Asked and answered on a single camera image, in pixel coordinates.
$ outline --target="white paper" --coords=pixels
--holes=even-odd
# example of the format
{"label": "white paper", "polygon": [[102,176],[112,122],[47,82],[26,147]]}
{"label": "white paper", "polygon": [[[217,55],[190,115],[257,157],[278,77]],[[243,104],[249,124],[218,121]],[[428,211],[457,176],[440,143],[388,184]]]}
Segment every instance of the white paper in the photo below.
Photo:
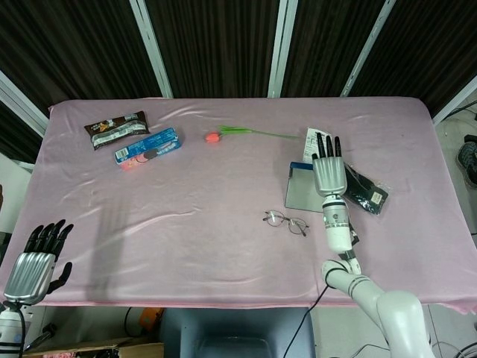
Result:
{"label": "white paper", "polygon": [[316,128],[308,128],[308,131],[306,132],[305,149],[303,150],[304,163],[312,164],[312,154],[318,153],[318,140],[316,137],[316,133],[321,134],[321,139],[323,140],[323,144],[326,151],[326,136],[330,136],[331,134],[320,131]]}

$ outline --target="glasses lens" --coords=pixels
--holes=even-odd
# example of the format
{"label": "glasses lens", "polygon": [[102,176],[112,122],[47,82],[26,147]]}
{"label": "glasses lens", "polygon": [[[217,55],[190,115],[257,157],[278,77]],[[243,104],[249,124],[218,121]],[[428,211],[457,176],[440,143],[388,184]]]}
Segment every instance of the glasses lens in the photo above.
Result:
{"label": "glasses lens", "polygon": [[283,223],[283,214],[280,211],[270,210],[267,212],[267,223],[271,226],[279,226]]}
{"label": "glasses lens", "polygon": [[288,222],[290,231],[295,234],[303,234],[306,229],[306,223],[302,219],[292,218]]}

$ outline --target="chocolate snack bar wrapper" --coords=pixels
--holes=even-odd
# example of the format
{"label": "chocolate snack bar wrapper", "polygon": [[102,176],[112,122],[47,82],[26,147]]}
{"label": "chocolate snack bar wrapper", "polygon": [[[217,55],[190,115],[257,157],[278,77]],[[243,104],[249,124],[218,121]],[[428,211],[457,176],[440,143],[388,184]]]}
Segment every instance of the chocolate snack bar wrapper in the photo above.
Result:
{"label": "chocolate snack bar wrapper", "polygon": [[91,137],[91,143],[95,150],[126,136],[150,133],[146,115],[143,111],[106,119],[92,125],[85,125],[84,129]]}
{"label": "chocolate snack bar wrapper", "polygon": [[178,149],[180,146],[181,143],[175,129],[167,128],[116,151],[114,159],[122,169],[131,170],[155,157]]}

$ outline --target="eyeglasses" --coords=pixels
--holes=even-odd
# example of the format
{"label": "eyeglasses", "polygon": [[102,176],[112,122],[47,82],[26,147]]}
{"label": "eyeglasses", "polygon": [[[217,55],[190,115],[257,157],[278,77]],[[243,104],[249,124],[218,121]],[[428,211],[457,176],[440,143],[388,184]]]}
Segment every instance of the eyeglasses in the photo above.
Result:
{"label": "eyeglasses", "polygon": [[267,222],[270,226],[280,226],[284,221],[288,222],[288,229],[295,235],[306,236],[305,230],[309,227],[302,219],[299,218],[287,218],[280,211],[270,210],[265,211],[267,217],[263,218],[264,222]]}

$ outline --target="shoe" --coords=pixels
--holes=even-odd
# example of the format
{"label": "shoe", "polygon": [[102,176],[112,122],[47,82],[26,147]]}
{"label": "shoe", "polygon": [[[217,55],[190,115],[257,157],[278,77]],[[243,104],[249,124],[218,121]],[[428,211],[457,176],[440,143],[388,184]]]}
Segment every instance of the shoe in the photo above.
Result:
{"label": "shoe", "polygon": [[464,173],[467,185],[477,188],[477,143],[464,143],[457,154],[457,163]]}

